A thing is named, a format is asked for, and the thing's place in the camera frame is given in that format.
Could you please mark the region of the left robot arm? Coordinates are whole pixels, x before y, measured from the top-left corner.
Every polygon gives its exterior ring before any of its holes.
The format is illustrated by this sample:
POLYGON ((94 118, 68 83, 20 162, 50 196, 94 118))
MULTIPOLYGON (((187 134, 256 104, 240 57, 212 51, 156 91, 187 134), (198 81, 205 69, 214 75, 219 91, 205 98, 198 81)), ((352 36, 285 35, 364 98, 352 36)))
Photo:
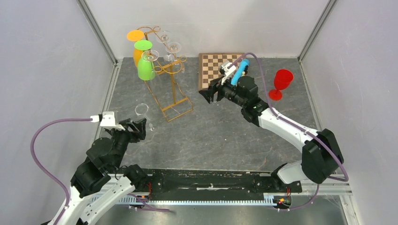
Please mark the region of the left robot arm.
POLYGON ((111 180, 120 167, 129 143, 146 137, 145 118, 126 119, 106 131, 111 138, 95 140, 87 150, 85 161, 77 167, 66 190, 66 199, 47 225, 94 225, 120 199, 133 191, 142 191, 147 174, 138 165, 130 165, 119 180, 93 203, 91 199, 111 180))

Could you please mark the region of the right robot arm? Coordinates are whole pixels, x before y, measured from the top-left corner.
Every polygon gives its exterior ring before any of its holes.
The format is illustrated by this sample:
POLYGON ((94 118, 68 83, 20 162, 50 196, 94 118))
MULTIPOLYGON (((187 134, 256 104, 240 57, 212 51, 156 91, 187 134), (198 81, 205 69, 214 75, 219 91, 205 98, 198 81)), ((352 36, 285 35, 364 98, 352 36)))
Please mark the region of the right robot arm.
POLYGON ((277 134, 301 152, 301 160, 274 170, 271 178, 274 190, 284 191, 299 180, 321 184, 342 167, 344 158, 333 132, 328 129, 318 131, 283 116, 259 97, 258 86, 252 77, 241 77, 236 86, 229 80, 222 83, 218 78, 199 93, 208 103, 225 98, 237 104, 249 123, 277 134))

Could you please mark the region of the gold wire glass rack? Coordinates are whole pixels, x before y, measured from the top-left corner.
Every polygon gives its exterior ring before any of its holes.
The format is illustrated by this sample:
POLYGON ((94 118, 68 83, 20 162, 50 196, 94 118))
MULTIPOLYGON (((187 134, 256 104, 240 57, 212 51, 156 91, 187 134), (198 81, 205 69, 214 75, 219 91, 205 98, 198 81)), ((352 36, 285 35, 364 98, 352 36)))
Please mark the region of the gold wire glass rack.
POLYGON ((139 40, 148 40, 153 46, 150 50, 156 50, 159 58, 154 62, 155 78, 144 81, 156 104, 160 108, 165 120, 170 122, 193 110, 191 100, 182 92, 179 84, 175 81, 175 75, 184 70, 184 62, 187 57, 177 56, 176 61, 166 63, 163 59, 166 52, 166 44, 156 41, 156 32, 162 31, 159 26, 153 28, 143 26, 128 34, 128 39, 136 43, 139 40))

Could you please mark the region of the red plastic wine glass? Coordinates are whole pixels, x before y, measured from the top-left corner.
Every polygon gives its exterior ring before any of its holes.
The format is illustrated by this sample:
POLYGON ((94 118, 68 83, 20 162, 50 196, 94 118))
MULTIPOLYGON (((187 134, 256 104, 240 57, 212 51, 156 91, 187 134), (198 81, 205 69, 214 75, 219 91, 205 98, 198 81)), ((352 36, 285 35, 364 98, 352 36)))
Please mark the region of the red plastic wine glass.
POLYGON ((294 75, 291 71, 287 69, 278 70, 274 78, 274 89, 268 92, 268 96, 274 101, 281 100, 283 97, 282 90, 286 89, 293 79, 294 75))

